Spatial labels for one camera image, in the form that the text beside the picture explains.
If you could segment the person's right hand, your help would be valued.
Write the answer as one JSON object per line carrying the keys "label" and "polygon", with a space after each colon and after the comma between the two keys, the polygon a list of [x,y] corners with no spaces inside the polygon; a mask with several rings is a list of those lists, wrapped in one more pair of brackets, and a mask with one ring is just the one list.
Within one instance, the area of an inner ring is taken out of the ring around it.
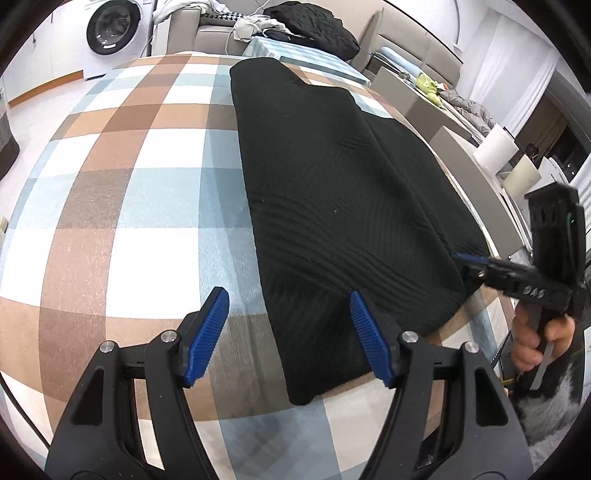
{"label": "person's right hand", "polygon": [[[554,343],[553,361],[562,357],[570,348],[575,328],[575,320],[568,315],[557,317],[546,324],[544,339],[548,343]],[[543,360],[543,353],[538,350],[541,337],[530,325],[529,313],[523,302],[519,302],[515,309],[513,337],[512,360],[516,368],[521,372],[529,372],[539,366]]]}

